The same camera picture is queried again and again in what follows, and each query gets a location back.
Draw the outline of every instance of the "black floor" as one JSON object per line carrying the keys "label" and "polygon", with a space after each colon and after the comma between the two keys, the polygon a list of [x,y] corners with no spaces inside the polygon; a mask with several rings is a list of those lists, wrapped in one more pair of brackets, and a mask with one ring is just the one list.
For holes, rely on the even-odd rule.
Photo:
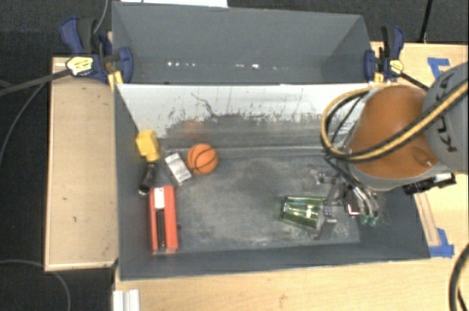
{"label": "black floor", "polygon": [[[67,51],[59,24],[73,15],[98,18],[104,0],[0,0],[0,81],[16,84],[46,75],[53,54]],[[358,13],[371,40],[380,26],[400,26],[407,41],[419,36],[426,0],[228,0],[231,7]],[[103,29],[110,29],[110,15]],[[468,0],[435,0],[428,41],[468,43]],[[33,92],[0,97],[0,143]],[[0,167],[0,260],[43,260],[48,150],[48,91],[43,89],[18,122]],[[111,272],[63,274],[72,310],[108,310]],[[61,282],[25,263],[0,263],[0,310],[66,310]]]}

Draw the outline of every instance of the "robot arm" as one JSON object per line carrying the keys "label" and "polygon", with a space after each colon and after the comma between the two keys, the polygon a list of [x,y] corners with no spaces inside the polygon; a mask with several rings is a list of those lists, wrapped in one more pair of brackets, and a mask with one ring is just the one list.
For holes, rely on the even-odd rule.
{"label": "robot arm", "polygon": [[[368,93],[352,130],[334,147],[328,126],[337,106]],[[335,99],[322,116],[322,145],[344,180],[339,193],[346,212],[378,209],[373,199],[380,192],[404,187],[412,194],[453,184],[452,173],[467,174],[467,116],[467,63],[442,74],[428,90],[382,85]]]}

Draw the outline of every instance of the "gray bin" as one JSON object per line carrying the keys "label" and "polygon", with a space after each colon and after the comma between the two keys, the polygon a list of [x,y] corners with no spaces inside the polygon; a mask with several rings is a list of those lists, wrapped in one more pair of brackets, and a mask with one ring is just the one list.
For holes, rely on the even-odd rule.
{"label": "gray bin", "polygon": [[[335,95],[364,82],[362,17],[114,2],[113,33],[136,59],[132,83],[114,96],[122,280],[429,257],[414,199],[401,189],[381,196],[373,228],[341,208],[325,240],[280,220],[282,195],[327,193],[308,182],[310,169],[328,171],[319,119]],[[209,142],[220,157],[214,173],[176,189],[174,255],[149,250],[135,145],[148,128],[166,153],[184,157]]]}

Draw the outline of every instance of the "wooden table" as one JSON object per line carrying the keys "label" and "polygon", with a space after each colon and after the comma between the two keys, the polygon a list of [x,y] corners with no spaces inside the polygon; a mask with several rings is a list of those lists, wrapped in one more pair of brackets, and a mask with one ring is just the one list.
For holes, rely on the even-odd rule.
{"label": "wooden table", "polygon": [[[380,43],[372,43],[377,49]],[[425,84],[427,58],[468,61],[468,47],[406,44],[405,72]],[[54,71],[64,59],[54,60]],[[112,266],[117,258],[117,212],[112,164],[111,93],[71,77],[51,92],[51,146],[45,240],[47,270]],[[469,240],[468,178],[427,193],[438,227],[454,245],[453,259],[309,268],[293,271],[120,282],[139,289],[141,310],[446,310],[448,278]],[[464,280],[469,280],[466,271]],[[469,295],[469,288],[463,290]]]}

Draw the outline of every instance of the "orange ball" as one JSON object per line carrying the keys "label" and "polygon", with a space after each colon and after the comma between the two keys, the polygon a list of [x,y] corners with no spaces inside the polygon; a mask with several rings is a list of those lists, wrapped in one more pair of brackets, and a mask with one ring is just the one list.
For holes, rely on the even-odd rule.
{"label": "orange ball", "polygon": [[209,174],[217,167],[218,155],[211,145],[196,144],[189,150],[186,163],[195,174]]}

